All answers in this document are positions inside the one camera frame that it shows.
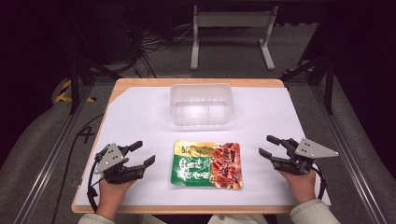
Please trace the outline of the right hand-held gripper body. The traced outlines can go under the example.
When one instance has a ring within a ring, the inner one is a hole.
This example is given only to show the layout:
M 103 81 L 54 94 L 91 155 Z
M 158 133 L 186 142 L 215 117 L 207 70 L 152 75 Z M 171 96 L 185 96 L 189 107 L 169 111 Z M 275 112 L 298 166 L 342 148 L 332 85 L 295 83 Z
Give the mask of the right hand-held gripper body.
M 297 143 L 292 138 L 280 139 L 280 145 L 287 150 L 287 159 L 273 157 L 271 163 L 278 171 L 293 175 L 308 174 L 315 162 L 315 159 L 330 158 L 339 155 L 337 151 L 322 146 L 314 141 L 303 138 Z

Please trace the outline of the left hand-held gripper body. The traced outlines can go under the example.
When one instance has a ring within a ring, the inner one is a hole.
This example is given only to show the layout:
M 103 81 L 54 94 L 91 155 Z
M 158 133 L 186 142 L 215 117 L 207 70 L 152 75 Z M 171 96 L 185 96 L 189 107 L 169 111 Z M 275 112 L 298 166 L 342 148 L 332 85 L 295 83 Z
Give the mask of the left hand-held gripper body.
M 126 167 L 124 163 L 128 153 L 128 146 L 121 147 L 115 143 L 108 144 L 96 154 L 94 173 L 101 176 L 109 184 L 116 185 L 141 179 L 146 167 L 144 164 Z

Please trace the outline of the green and red snack packet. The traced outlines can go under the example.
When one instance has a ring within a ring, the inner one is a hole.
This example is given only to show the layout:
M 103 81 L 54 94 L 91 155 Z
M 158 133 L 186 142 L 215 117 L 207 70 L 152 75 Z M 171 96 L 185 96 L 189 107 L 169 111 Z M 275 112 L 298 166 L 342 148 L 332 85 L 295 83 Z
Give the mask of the green and red snack packet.
M 182 187 L 241 189 L 240 145 L 176 141 L 171 183 Z

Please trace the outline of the clear plastic container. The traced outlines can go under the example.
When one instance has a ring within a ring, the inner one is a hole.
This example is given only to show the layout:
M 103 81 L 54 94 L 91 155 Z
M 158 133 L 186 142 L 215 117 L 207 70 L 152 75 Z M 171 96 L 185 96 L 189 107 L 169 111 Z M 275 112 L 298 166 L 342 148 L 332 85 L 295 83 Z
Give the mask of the clear plastic container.
M 173 85 L 170 113 L 177 126 L 227 124 L 233 113 L 232 87 L 226 83 Z

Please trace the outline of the person's right hand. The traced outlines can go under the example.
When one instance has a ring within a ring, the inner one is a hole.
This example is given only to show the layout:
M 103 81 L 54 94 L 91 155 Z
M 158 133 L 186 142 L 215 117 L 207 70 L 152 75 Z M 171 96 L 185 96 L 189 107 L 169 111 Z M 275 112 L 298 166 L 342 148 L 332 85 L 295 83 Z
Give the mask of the person's right hand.
M 289 183 L 292 194 L 297 203 L 306 203 L 314 200 L 316 174 L 310 171 L 306 175 L 293 175 L 286 172 L 279 172 Z

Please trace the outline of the person's left hand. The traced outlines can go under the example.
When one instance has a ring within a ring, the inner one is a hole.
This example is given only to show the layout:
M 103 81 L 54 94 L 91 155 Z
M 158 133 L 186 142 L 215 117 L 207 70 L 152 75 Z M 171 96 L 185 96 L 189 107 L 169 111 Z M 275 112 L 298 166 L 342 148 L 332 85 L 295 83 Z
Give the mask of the person's left hand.
M 130 181 L 115 185 L 109 184 L 105 179 L 101 180 L 99 182 L 100 199 L 96 214 L 111 221 L 115 221 L 118 209 L 124 200 L 124 196 L 133 183 L 134 181 Z

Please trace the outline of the black metal stand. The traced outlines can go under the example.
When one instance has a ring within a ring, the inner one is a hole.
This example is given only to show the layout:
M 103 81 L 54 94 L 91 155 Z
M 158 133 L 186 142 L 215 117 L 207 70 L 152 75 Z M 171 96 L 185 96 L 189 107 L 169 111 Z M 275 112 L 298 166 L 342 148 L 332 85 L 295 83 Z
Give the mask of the black metal stand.
M 95 81 L 93 71 L 91 70 L 92 67 L 107 77 L 111 77 L 114 80 L 120 79 L 120 75 L 105 68 L 99 63 L 95 63 L 94 61 L 86 57 L 78 56 L 73 58 L 70 64 L 69 75 L 71 80 L 72 99 L 72 105 L 70 109 L 71 115 L 74 115 L 77 112 L 78 106 L 81 102 L 79 93 L 79 82 L 82 81 L 84 85 L 92 86 Z
M 310 86 L 317 86 L 325 78 L 324 105 L 329 114 L 332 114 L 332 87 L 334 80 L 334 67 L 330 58 L 317 58 L 304 63 L 297 68 L 282 75 L 280 80 L 285 82 L 300 75 L 303 71 L 312 68 L 312 72 L 307 78 Z

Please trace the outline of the person's torso clothing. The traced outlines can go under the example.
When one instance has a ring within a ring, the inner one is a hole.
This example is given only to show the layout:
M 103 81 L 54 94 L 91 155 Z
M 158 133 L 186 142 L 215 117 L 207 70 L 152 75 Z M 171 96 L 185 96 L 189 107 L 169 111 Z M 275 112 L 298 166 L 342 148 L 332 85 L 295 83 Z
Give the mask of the person's torso clothing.
M 143 215 L 141 224 L 278 224 L 275 215 Z

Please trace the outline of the yellow and black hazard tape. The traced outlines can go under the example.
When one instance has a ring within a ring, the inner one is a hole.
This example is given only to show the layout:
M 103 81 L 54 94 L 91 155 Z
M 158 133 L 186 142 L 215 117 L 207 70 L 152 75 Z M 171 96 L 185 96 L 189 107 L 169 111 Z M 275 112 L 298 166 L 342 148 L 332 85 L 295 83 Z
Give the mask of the yellow and black hazard tape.
M 64 84 L 61 87 L 60 92 L 58 93 L 58 95 L 55 98 L 55 102 L 67 102 L 67 103 L 71 103 L 72 102 L 72 97 L 71 96 L 67 96 L 67 92 L 69 90 L 69 88 L 71 87 L 71 80 L 68 78 Z

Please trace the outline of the white metal stand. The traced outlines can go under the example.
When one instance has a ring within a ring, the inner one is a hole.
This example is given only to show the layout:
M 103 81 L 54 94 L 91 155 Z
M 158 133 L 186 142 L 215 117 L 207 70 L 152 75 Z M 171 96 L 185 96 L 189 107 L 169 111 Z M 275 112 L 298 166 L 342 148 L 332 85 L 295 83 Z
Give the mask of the white metal stand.
M 198 69 L 199 63 L 199 28 L 200 27 L 261 27 L 265 29 L 264 37 L 258 41 L 267 69 L 273 71 L 275 64 L 268 49 L 269 39 L 275 25 L 278 7 L 264 11 L 200 11 L 193 9 L 193 43 L 191 50 L 191 70 Z

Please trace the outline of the aluminium rail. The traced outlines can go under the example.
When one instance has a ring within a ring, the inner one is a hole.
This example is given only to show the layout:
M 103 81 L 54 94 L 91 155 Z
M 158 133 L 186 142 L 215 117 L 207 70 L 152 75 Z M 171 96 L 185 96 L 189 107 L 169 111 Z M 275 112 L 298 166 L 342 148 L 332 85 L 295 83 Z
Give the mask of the aluminium rail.
M 17 193 L 13 201 L 20 200 L 18 213 L 11 224 L 27 224 L 61 158 L 73 127 L 77 123 L 92 86 L 82 86 L 79 104 L 71 113 L 71 103 L 55 103 L 50 110 L 36 119 L 13 149 L 13 158 L 20 159 L 14 175 Z
M 335 137 L 337 146 L 339 147 L 340 156 L 346 166 L 346 169 L 371 221 L 374 224 L 388 224 L 375 199 L 374 194 L 368 186 L 366 178 L 361 172 L 360 167 L 358 166 L 355 158 L 350 151 L 346 139 L 341 133 L 340 127 L 338 126 L 334 116 L 328 112 L 328 109 L 324 104 L 324 95 L 321 93 L 319 87 L 312 87 L 311 91 L 315 99 L 317 100 L 321 111 L 324 113 L 324 117 L 327 120 L 328 125 L 332 130 L 332 134 Z

